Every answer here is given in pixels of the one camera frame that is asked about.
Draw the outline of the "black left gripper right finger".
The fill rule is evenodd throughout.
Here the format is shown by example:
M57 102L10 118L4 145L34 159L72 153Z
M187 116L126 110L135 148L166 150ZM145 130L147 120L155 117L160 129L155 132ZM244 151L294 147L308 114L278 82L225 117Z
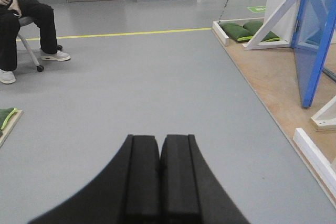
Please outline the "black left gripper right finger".
M160 160L163 223L248 223L205 161L194 135L168 135Z

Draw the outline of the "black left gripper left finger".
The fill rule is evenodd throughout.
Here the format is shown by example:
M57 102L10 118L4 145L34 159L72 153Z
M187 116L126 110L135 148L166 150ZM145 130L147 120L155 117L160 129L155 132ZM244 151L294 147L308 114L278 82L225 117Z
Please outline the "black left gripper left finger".
M155 137L128 135L89 184L31 223L159 223L159 167Z

